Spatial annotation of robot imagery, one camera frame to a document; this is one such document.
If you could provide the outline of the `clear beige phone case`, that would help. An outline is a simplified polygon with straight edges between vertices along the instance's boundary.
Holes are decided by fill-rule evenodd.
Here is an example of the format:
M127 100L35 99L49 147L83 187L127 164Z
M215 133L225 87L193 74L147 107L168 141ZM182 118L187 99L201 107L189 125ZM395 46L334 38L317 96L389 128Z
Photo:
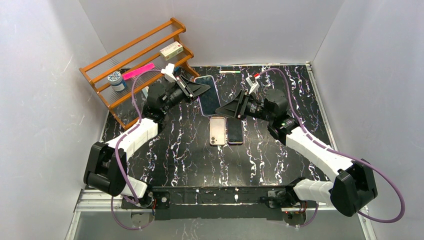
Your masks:
M226 138L226 118L213 116L209 121L209 143L212 146L224 146Z

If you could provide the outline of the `phone with pink edge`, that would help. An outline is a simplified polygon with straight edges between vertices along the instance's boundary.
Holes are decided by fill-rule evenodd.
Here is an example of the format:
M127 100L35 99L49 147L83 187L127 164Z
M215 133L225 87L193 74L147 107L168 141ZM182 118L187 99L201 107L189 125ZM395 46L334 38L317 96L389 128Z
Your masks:
M241 145L244 142L243 124L241 120L228 117L226 120L226 128L229 145Z

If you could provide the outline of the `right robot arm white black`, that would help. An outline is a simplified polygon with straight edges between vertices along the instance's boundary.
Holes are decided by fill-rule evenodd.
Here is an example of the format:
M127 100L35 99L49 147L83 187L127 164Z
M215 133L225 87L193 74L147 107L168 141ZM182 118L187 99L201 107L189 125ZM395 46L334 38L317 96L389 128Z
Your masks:
M266 92L264 101L240 91L215 112L239 120L250 116L267 121L267 130L275 140L301 154L328 177L328 181L299 177L285 186L281 199L292 204L326 203L344 216L353 216L378 196L373 170L367 162L333 153L329 145L301 127L300 121L289 113L290 109L291 102L286 94L271 89Z

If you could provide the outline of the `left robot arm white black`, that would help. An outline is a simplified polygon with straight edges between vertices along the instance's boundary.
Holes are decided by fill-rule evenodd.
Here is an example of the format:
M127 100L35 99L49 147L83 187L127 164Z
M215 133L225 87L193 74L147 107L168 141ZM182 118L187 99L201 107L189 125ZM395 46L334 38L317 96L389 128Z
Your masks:
M135 107L138 113L136 123L118 137L107 142L98 141L91 146L83 176L84 184L112 197L120 195L138 205L149 186L128 175L129 158L163 131L170 109L182 101L192 102L210 88L182 75L173 82L163 80L150 85L144 106Z

